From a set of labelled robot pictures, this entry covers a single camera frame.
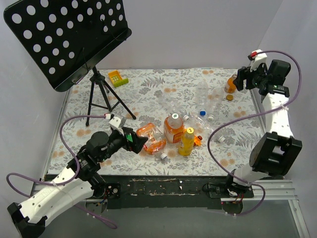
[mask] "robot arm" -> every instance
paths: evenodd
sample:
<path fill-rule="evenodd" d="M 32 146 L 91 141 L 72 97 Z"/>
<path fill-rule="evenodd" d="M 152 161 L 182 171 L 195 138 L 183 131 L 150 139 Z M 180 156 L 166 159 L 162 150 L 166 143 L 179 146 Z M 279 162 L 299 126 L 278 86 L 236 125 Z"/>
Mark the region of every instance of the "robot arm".
<path fill-rule="evenodd" d="M 138 154 L 148 140 L 138 137 L 131 128 L 124 127 L 125 118 L 106 115 L 112 133 L 96 132 L 77 154 L 80 164 L 78 176 L 61 186 L 46 186 L 26 201 L 8 207 L 13 223 L 23 238 L 37 238 L 53 219 L 85 198 L 103 197 L 106 182 L 97 173 L 100 163 L 110 158 L 120 148 Z M 58 184 L 71 179 L 76 172 L 76 162 L 72 159 L 66 168 L 51 182 Z M 107 187 L 108 195 L 115 191 Z"/>
<path fill-rule="evenodd" d="M 238 91 L 243 89 L 243 81 L 246 79 L 246 89 L 259 88 L 265 111 L 287 103 L 289 90 L 283 83 L 290 71 L 290 64 L 274 59 L 266 70 L 266 54 L 256 55 L 253 52 L 248 58 L 251 60 L 251 66 L 239 69 L 234 80 Z M 284 176 L 301 151 L 302 142 L 293 136 L 287 108 L 266 114 L 265 122 L 266 134 L 252 150 L 249 164 L 233 171 L 234 175 L 248 181 L 249 184 L 228 175 L 226 187 L 229 191 L 245 193 L 256 180 L 268 176 Z"/>

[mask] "plastic bottle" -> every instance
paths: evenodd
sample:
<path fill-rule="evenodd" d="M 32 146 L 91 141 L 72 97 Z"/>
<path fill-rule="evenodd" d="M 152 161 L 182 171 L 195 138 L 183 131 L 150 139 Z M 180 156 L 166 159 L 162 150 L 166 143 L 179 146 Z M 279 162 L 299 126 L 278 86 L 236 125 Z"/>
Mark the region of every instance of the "plastic bottle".
<path fill-rule="evenodd" d="M 212 91 L 211 100 L 208 101 L 207 119 L 209 121 L 215 120 L 218 117 L 223 102 L 223 90 L 216 88 Z"/>
<path fill-rule="evenodd" d="M 237 89 L 236 85 L 233 84 L 233 81 L 237 78 L 237 75 L 234 74 L 232 75 L 228 81 L 227 81 L 227 84 L 226 86 L 224 87 L 224 90 L 227 92 L 227 93 L 234 93 Z"/>
<path fill-rule="evenodd" d="M 184 133 L 183 120 L 174 113 L 164 121 L 164 135 L 169 143 L 177 143 L 181 140 Z"/>
<path fill-rule="evenodd" d="M 201 116 L 206 115 L 208 98 L 208 84 L 201 81 L 196 86 L 196 104 L 197 110 Z"/>
<path fill-rule="evenodd" d="M 137 130 L 138 136 L 147 136 L 149 139 L 143 148 L 146 152 L 153 155 L 162 150 L 166 145 L 166 139 L 162 132 L 153 124 L 149 123 Z"/>
<path fill-rule="evenodd" d="M 178 153 L 182 156 L 188 156 L 191 154 L 194 148 L 194 129 L 189 127 L 184 132 L 182 139 L 179 143 Z"/>
<path fill-rule="evenodd" d="M 211 133 L 214 131 L 214 126 L 211 125 L 210 121 L 206 121 L 200 116 L 197 116 L 195 114 L 190 114 L 188 124 L 190 127 L 192 127 L 196 132 L 197 131 L 204 131 L 207 130 L 208 137 L 211 135 Z M 218 133 L 212 137 L 213 141 L 222 143 L 224 142 L 225 138 L 223 136 L 220 136 Z"/>
<path fill-rule="evenodd" d="M 159 157 L 161 160 L 166 160 L 168 158 L 167 151 L 165 149 L 166 147 L 159 151 Z"/>
<path fill-rule="evenodd" d="M 215 142 L 219 142 L 219 143 L 224 142 L 226 139 L 222 135 L 219 135 L 218 133 L 216 133 L 212 138 Z"/>
<path fill-rule="evenodd" d="M 167 110 L 168 114 L 177 113 L 183 121 L 187 121 L 189 116 L 183 106 L 177 100 L 168 94 L 163 94 L 158 98 L 158 102 Z"/>

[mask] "white wall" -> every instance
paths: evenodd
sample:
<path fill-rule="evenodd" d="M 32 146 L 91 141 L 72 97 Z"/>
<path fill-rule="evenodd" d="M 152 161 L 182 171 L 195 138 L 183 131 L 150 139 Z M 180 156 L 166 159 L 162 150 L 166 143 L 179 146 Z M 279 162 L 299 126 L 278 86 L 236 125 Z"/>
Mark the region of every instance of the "white wall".
<path fill-rule="evenodd" d="M 317 0 L 284 0 L 259 47 L 262 50 L 279 49 L 290 53 L 303 71 L 301 93 L 289 106 L 290 125 L 295 138 L 302 140 L 303 149 L 287 177 L 294 182 L 311 237 L 317 237 L 316 11 Z M 270 55 L 270 58 L 281 59 L 275 54 Z M 292 66 L 293 70 L 285 81 L 285 85 L 290 87 L 291 97 L 294 96 L 298 82 L 296 68 Z"/>
<path fill-rule="evenodd" d="M 282 0 L 124 0 L 132 36 L 98 65 L 109 68 L 239 67 Z"/>
<path fill-rule="evenodd" d="M 1 0 L 0 11 L 15 0 Z M 6 183 L 9 172 L 40 178 L 53 139 L 64 93 L 55 92 L 0 17 L 0 230 L 2 238 L 19 237 L 6 210 L 22 196 Z M 12 179 L 25 193 L 31 182 Z"/>

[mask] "orange bottle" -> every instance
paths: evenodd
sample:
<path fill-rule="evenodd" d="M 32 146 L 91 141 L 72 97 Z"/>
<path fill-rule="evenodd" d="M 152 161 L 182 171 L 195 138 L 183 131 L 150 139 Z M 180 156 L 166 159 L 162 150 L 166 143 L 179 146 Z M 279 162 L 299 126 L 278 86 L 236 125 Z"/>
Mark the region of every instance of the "orange bottle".
<path fill-rule="evenodd" d="M 137 134 L 138 136 L 147 136 L 149 138 L 143 148 L 151 155 L 164 148 L 166 145 L 166 139 L 164 138 L 163 133 L 152 123 L 139 128 Z"/>
<path fill-rule="evenodd" d="M 164 121 L 164 135 L 169 143 L 177 143 L 182 139 L 184 123 L 178 114 L 168 116 Z"/>
<path fill-rule="evenodd" d="M 227 93 L 234 93 L 234 91 L 236 91 L 237 87 L 236 85 L 233 84 L 233 81 L 237 78 L 237 75 L 234 74 L 232 75 L 228 81 L 227 81 L 227 84 L 224 88 L 224 90 L 227 92 Z"/>

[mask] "tripod leg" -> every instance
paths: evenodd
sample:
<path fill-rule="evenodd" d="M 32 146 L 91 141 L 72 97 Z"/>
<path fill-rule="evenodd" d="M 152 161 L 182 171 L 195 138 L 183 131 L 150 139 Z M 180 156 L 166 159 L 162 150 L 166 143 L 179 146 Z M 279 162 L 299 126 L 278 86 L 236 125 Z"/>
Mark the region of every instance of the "tripod leg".
<path fill-rule="evenodd" d="M 90 89 L 90 97 L 89 97 L 89 104 L 88 104 L 88 112 L 87 112 L 87 115 L 90 115 L 91 104 L 93 103 L 94 87 L 95 87 L 95 83 L 92 82 L 92 83 L 91 83 L 91 89 Z M 89 118 L 87 118 L 86 126 L 89 126 Z"/>
<path fill-rule="evenodd" d="M 104 80 L 104 81 L 103 81 L 103 84 L 104 84 L 104 86 L 105 86 L 105 88 L 106 88 L 106 92 L 109 93 L 110 91 L 109 91 L 109 89 L 107 88 L 105 82 L 106 82 L 106 81 Z"/>
<path fill-rule="evenodd" d="M 109 112 L 111 113 L 112 108 L 111 108 L 111 104 L 110 104 L 110 102 L 109 102 L 108 95 L 107 95 L 107 93 L 105 92 L 105 87 L 104 87 L 104 85 L 103 85 L 102 82 L 98 83 L 98 86 L 100 87 L 100 91 L 101 91 L 101 93 L 102 93 L 102 95 L 103 95 L 103 97 L 104 97 L 104 100 L 105 100 L 105 102 L 106 102 L 107 108 L 108 108 Z"/>
<path fill-rule="evenodd" d="M 118 101 L 123 105 L 123 107 L 128 111 L 128 113 L 131 115 L 133 120 L 135 120 L 137 117 L 133 115 L 133 113 L 130 111 L 130 109 L 125 105 L 125 103 L 119 98 L 119 96 L 114 92 L 114 90 L 109 86 L 109 84 L 104 80 L 103 84 L 105 85 L 105 88 L 109 89 L 110 92 L 118 99 Z"/>

